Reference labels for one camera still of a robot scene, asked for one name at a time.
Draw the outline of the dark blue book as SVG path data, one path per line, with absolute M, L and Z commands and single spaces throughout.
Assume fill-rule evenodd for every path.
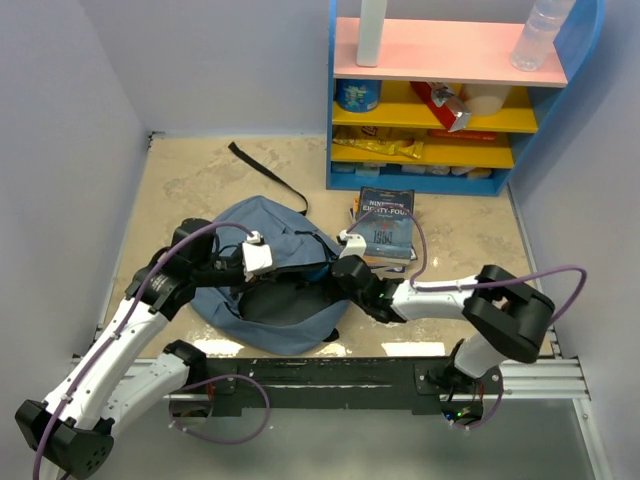
M 360 189 L 355 232 L 366 242 L 370 265 L 406 266 L 413 260 L 413 190 Z

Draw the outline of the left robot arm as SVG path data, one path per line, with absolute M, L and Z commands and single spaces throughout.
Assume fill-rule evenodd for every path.
M 170 245 L 135 273 L 113 318 L 73 370 L 43 400 L 18 408 L 16 423 L 35 453 L 33 478 L 90 478 L 135 418 L 166 394 L 205 385 L 205 353 L 181 340 L 133 380 L 124 376 L 197 289 L 243 284 L 252 272 L 247 253 L 262 244 L 260 233 L 235 222 L 182 222 Z

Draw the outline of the blue fabric backpack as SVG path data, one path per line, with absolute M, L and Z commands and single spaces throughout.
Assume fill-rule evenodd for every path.
M 229 207 L 214 219 L 258 231 L 276 269 L 239 288 L 200 288 L 192 308 L 211 326 L 269 353 L 299 355 L 338 338 L 349 302 L 330 276 L 341 248 L 308 218 L 262 195 Z M 304 273 L 329 267 L 317 283 Z

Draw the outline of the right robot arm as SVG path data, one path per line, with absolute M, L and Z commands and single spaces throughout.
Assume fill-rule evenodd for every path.
M 381 323 L 469 322 L 476 334 L 456 347 L 445 369 L 448 386 L 459 393 L 505 360 L 535 362 L 555 311 L 546 295 L 496 265 L 456 281 L 411 283 L 381 278 L 349 255 L 333 263 L 331 277 L 346 298 Z

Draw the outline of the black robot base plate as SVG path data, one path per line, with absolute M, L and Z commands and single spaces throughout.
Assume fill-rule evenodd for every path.
M 438 415 L 448 398 L 462 408 L 503 387 L 495 367 L 481 385 L 456 392 L 438 385 L 445 357 L 378 358 L 208 358 L 188 375 L 188 384 L 220 375 L 243 375 L 266 391 L 274 409 L 400 410 Z

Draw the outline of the blue dinosaur pencil case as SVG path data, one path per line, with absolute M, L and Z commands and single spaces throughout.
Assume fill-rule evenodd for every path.
M 304 278 L 306 281 L 310 283 L 320 282 L 328 273 L 329 267 L 324 266 L 323 268 L 319 268 L 317 270 L 309 270 L 304 273 Z

